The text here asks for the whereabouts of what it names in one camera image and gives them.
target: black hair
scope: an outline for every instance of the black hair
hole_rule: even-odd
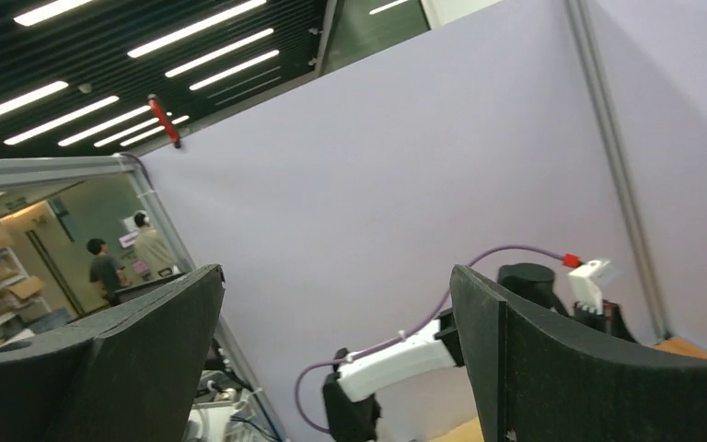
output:
[[[145,218],[147,218],[147,215],[145,215],[144,212],[137,212],[137,214],[134,215],[134,223],[137,227],[144,227],[147,224]]]
[[[106,244],[106,242],[104,242],[104,239],[93,238],[87,242],[86,249],[92,254],[98,255],[101,253],[101,249],[104,247],[104,244]]]

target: black t-shirt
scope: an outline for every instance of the black t-shirt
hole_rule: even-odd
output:
[[[123,269],[123,264],[110,255],[99,255],[90,263],[90,282],[101,281],[107,290],[107,298],[111,297],[121,288],[121,278],[118,271]]]

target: wooden surface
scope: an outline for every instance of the wooden surface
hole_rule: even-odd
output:
[[[685,355],[707,359],[707,352],[679,338],[671,338],[667,341],[655,345],[655,349],[675,353],[677,355]],[[481,435],[481,425],[478,418],[467,421],[465,424],[454,428],[443,436],[432,439],[430,442],[484,442]]]

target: man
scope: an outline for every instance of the man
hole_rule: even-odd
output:
[[[113,304],[115,292],[132,284],[123,270],[123,264],[107,254],[104,239],[93,238],[88,241],[87,251],[95,256],[90,263],[90,282],[99,289],[101,297]]]
[[[170,276],[177,271],[175,259],[167,249],[164,239],[150,226],[150,218],[145,211],[134,215],[134,223],[139,227],[139,236],[134,242],[134,251],[139,261],[144,262],[153,278]]]

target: man in beige shirt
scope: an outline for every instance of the man in beige shirt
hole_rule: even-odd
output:
[[[153,279],[170,276],[177,271],[175,258],[167,249],[158,230],[150,226],[150,218],[145,211],[134,215],[134,223],[139,228],[139,236],[134,242],[134,251],[139,261],[147,264]]]

